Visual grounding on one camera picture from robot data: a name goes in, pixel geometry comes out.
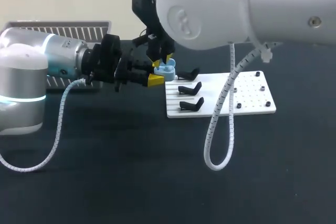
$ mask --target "coiled cable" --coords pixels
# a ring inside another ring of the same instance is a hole
[[[19,168],[19,167],[15,167],[11,164],[9,164],[7,161],[4,160],[4,158],[1,156],[0,154],[0,162],[6,166],[8,169],[11,169],[11,170],[14,170],[16,172],[20,172],[20,173],[28,173],[28,172],[33,172],[35,170],[38,170],[42,167],[44,167],[50,160],[51,158],[53,157],[53,155],[55,154],[56,152],[56,149],[57,149],[57,146],[58,146],[58,143],[59,143],[59,138],[60,138],[60,135],[61,135],[61,129],[62,129],[62,118],[63,118],[63,111],[64,111],[64,105],[65,105],[65,100],[67,98],[67,95],[70,91],[70,89],[78,84],[82,84],[82,83],[85,83],[85,79],[79,79],[79,80],[76,80],[74,82],[72,82],[64,91],[63,95],[62,95],[62,98],[61,98],[61,103],[60,103],[60,106],[59,106],[59,113],[58,113],[58,123],[57,123],[57,130],[56,130],[56,137],[55,137],[55,141],[54,141],[54,145],[49,153],[49,155],[46,157],[45,160],[42,161],[42,163],[36,165],[36,166],[33,166],[33,167],[30,167],[30,168]]]
[[[265,43],[264,46],[266,48],[272,49],[276,46],[279,46],[281,43],[273,42],[273,43]],[[227,78],[221,93],[219,94],[219,98],[217,100],[213,115],[211,117],[211,121],[208,127],[208,131],[206,133],[205,138],[205,144],[204,144],[204,161],[205,164],[211,169],[211,170],[221,170],[223,169],[230,161],[233,147],[234,147],[234,114],[233,114],[233,92],[230,92],[230,103],[229,103],[229,146],[228,151],[226,154],[226,157],[219,165],[214,165],[211,161],[210,157],[210,149],[211,149],[211,143],[214,136],[214,132],[216,129],[216,125],[218,122],[218,117],[220,114],[220,111],[222,110],[224,101],[227,97],[227,94],[229,91],[233,91],[234,88],[234,82],[236,78],[238,77],[239,73],[243,71],[243,69],[248,66],[252,61],[254,61],[256,58],[258,58],[261,54],[261,50],[258,48],[255,48],[253,51],[251,51],[241,62],[233,69],[233,66],[235,65],[235,62],[232,61],[232,58],[235,58],[235,48],[234,45],[230,45],[230,57],[231,57],[231,73],[229,77]]]

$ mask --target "blue object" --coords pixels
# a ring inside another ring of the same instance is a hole
[[[175,60],[169,59],[167,64],[160,63],[159,68],[154,68],[154,74],[163,76],[165,81],[173,81],[175,79]]]

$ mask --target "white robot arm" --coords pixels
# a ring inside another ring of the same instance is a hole
[[[229,43],[336,44],[335,0],[156,0],[161,25],[177,43],[210,49]]]

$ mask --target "mounting hole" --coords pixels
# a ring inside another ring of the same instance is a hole
[[[322,20],[319,17],[311,17],[308,21],[309,26],[317,28],[321,25]]]

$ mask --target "white pegboard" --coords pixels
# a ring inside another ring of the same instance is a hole
[[[168,118],[200,118],[211,116],[218,96],[228,78],[229,73],[199,74],[194,81],[178,80],[166,82],[166,104]],[[196,96],[179,94],[178,87],[185,86],[194,88],[198,82],[202,82],[202,87]],[[265,91],[261,91],[261,86],[265,87]],[[235,81],[237,92],[234,94],[234,114],[235,115],[251,115],[251,114],[271,114],[275,113],[276,106],[274,104],[271,92],[266,82],[265,75],[260,71],[260,76],[256,76],[256,72],[242,72]],[[181,111],[180,102],[197,103],[203,97],[204,104],[197,112]],[[266,102],[271,102],[271,106],[267,107]],[[241,109],[237,109],[236,105],[241,103]],[[229,95],[225,99],[221,115],[229,114]]]

